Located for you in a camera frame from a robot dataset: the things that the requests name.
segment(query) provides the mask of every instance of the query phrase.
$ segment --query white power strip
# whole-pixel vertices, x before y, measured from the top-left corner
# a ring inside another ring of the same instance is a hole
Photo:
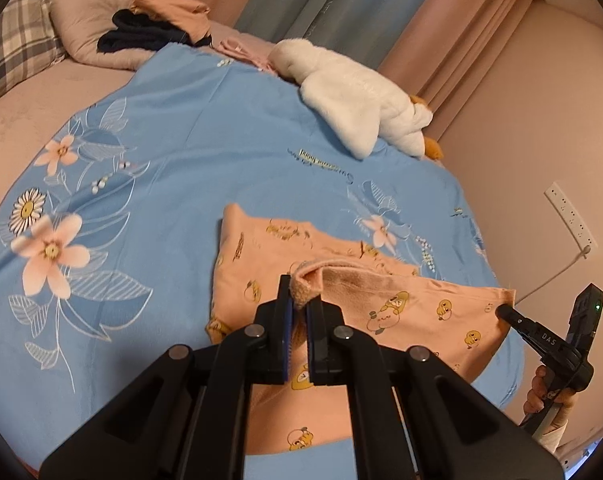
[[[583,250],[586,246],[590,245],[591,254],[594,249],[597,248],[597,242],[593,238],[590,229],[585,224],[584,219],[575,209],[572,202],[566,197],[565,193],[561,190],[556,182],[544,192],[544,195],[550,200],[550,203],[555,207],[561,219],[565,222],[566,227],[575,237],[575,241],[579,245],[579,248]]]

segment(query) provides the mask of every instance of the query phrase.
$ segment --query wall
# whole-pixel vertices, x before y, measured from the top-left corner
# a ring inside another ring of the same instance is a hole
[[[579,252],[544,190],[558,181],[584,217],[598,250],[518,305],[565,335],[576,295],[590,282],[603,289],[603,30],[534,2],[440,142],[498,279],[520,296]],[[603,316],[590,361],[595,376],[564,443],[603,424]],[[538,364],[527,351],[524,385],[507,409],[517,421]]]

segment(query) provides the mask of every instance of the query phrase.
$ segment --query pink flower print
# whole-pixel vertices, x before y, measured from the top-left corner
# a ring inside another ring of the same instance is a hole
[[[372,215],[370,220],[362,220],[361,223],[373,231],[373,245],[376,248],[386,246],[392,254],[395,254],[397,237],[388,231],[386,222],[381,216]]]
[[[43,216],[31,228],[32,238],[15,238],[10,248],[23,258],[28,258],[22,282],[27,296],[42,290],[44,282],[58,298],[70,298],[70,285],[59,266],[85,267],[90,261],[90,253],[82,245],[72,245],[82,227],[82,217],[76,214],[64,218],[57,229],[48,215]]]
[[[77,162],[79,156],[77,153],[70,150],[70,145],[75,140],[75,136],[67,135],[62,140],[49,140],[45,146],[46,153],[38,156],[35,159],[35,166],[44,166],[48,164],[46,173],[53,176],[57,172],[57,163],[60,162],[64,166],[70,166]]]

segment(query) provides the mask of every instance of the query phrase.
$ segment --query blue blanket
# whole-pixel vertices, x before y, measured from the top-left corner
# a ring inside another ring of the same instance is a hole
[[[360,220],[379,215],[422,275],[496,285],[446,170],[382,140],[355,160],[295,86],[219,59],[169,44],[73,116],[0,206],[0,431],[33,466],[166,348],[210,344],[229,202],[353,240],[372,240]],[[474,386],[503,407],[522,366],[510,333]],[[283,475],[354,478],[352,444],[247,459],[246,478]]]

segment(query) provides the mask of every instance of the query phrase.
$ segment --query cable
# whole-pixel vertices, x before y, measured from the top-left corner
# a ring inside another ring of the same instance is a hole
[[[540,286],[538,286],[537,288],[533,288],[533,290],[531,290],[528,294],[524,294],[521,298],[519,298],[519,300],[515,301],[515,306],[517,306],[518,303],[521,303],[527,297],[533,295],[535,292],[537,292],[538,290],[540,290],[544,286],[548,285],[555,278],[558,278],[560,275],[562,275],[564,272],[566,272],[570,267],[572,267],[575,263],[577,263],[579,261],[579,258],[581,258],[582,256],[585,258],[585,256],[589,252],[590,252],[590,245],[587,245],[581,251],[579,251],[579,254],[577,256],[575,256],[575,259],[573,259],[573,261],[570,262],[566,267],[564,267],[563,269],[561,269],[557,274],[555,274],[551,278],[547,279]]]

